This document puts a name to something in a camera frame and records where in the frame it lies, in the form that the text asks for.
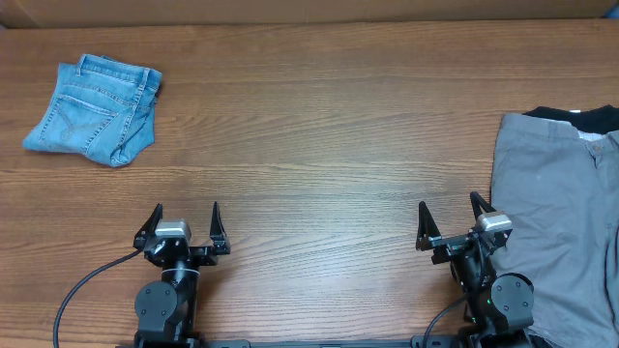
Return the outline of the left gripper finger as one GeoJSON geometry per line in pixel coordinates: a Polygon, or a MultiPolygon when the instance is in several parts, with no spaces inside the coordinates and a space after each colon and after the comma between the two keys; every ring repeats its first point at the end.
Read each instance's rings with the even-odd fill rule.
{"type": "Polygon", "coordinates": [[[146,239],[155,234],[158,223],[162,219],[163,206],[162,203],[158,203],[152,214],[148,217],[142,227],[134,235],[136,240],[146,239]]]}
{"type": "Polygon", "coordinates": [[[218,202],[215,202],[213,205],[209,237],[215,247],[227,246],[227,235],[222,224],[221,210],[218,202]]]}

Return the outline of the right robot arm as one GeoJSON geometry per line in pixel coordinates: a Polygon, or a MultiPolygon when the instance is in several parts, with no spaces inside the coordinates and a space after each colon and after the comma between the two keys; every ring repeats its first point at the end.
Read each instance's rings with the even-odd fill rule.
{"type": "Polygon", "coordinates": [[[525,275],[499,275],[490,256],[507,245],[513,231],[508,216],[493,208],[476,191],[470,193],[475,224],[462,235],[445,238],[422,201],[418,207],[416,249],[432,252],[433,264],[448,263],[462,296],[439,312],[424,335],[411,344],[418,347],[530,347],[525,330],[534,323],[534,285],[525,275]],[[465,306],[466,327],[455,335],[434,335],[438,321],[460,305],[465,306]]]}

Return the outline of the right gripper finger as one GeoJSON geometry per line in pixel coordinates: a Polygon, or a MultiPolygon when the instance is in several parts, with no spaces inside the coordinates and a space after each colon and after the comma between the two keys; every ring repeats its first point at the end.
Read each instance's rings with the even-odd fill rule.
{"type": "Polygon", "coordinates": [[[481,216],[496,212],[477,191],[471,191],[469,197],[475,220],[478,220],[481,216]]]}
{"type": "Polygon", "coordinates": [[[440,237],[441,233],[439,232],[426,202],[421,201],[418,207],[417,241],[429,242],[440,237]]]}

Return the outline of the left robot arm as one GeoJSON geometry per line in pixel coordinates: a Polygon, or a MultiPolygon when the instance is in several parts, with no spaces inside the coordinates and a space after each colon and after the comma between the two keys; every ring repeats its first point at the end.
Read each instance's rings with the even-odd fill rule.
{"type": "Polygon", "coordinates": [[[184,219],[165,220],[157,205],[135,234],[133,247],[162,269],[161,278],[146,284],[134,301],[138,328],[135,347],[204,347],[194,329],[202,267],[216,266],[231,251],[218,204],[213,205],[207,246],[192,246],[192,232],[184,219]]]}

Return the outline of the grey cotton shorts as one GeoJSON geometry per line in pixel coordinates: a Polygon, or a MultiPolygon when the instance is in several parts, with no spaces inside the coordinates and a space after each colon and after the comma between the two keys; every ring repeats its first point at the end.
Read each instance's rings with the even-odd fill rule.
{"type": "Polygon", "coordinates": [[[496,271],[534,285],[530,333],[560,347],[617,346],[617,131],[505,115],[491,203],[513,223],[496,271]]]}

